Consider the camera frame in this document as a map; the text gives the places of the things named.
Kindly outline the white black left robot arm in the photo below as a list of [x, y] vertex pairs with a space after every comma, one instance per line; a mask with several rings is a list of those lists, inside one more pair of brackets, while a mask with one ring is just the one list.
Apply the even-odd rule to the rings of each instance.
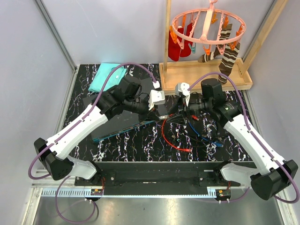
[[69, 154], [87, 135], [104, 125], [123, 111], [136, 113], [141, 121], [159, 121], [158, 105], [165, 103], [162, 90], [151, 90], [144, 99], [138, 93], [140, 81], [135, 77], [123, 77], [119, 84], [100, 93], [86, 109], [63, 130], [44, 140], [38, 138], [34, 147], [39, 161], [53, 180], [75, 176], [97, 185], [102, 174], [91, 161], [79, 160]]

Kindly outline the dark grey network switch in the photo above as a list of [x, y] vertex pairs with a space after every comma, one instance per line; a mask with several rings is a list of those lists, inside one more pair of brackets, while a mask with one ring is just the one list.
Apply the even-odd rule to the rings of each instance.
[[[142, 92], [149, 93], [150, 90], [154, 89], [152, 79], [144, 78], [140, 80], [142, 86]], [[96, 99], [98, 94], [92, 94], [89, 97], [83, 99], [84, 107], [86, 108], [89, 104], [92, 103], [94, 99]], [[160, 116], [160, 120], [163, 120], [167, 116], [167, 109], [165, 105], [158, 105], [157, 111]], [[94, 131], [91, 132], [91, 138], [93, 142], [97, 143], [101, 140], [113, 137], [117, 134], [124, 133], [131, 129], [135, 129], [137, 127], [143, 126], [145, 124], [149, 124], [154, 121], [139, 121], [139, 116], [136, 113], [123, 111], [122, 114], [114, 116], [104, 125], [98, 127]]]

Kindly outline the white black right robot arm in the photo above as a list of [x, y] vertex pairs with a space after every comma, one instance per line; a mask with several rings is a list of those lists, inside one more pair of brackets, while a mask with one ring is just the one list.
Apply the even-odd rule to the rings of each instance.
[[175, 94], [178, 103], [173, 107], [175, 113], [169, 121], [189, 123], [193, 115], [208, 112], [218, 128], [229, 132], [249, 154], [256, 168], [239, 166], [225, 162], [213, 173], [214, 183], [223, 186], [229, 181], [251, 187], [263, 200], [268, 200], [286, 187], [295, 184], [293, 179], [298, 170], [294, 160], [285, 160], [272, 149], [260, 136], [235, 101], [228, 101], [222, 90], [221, 83], [215, 78], [201, 82], [202, 99], [196, 99], [190, 93], [187, 83], [178, 83]]

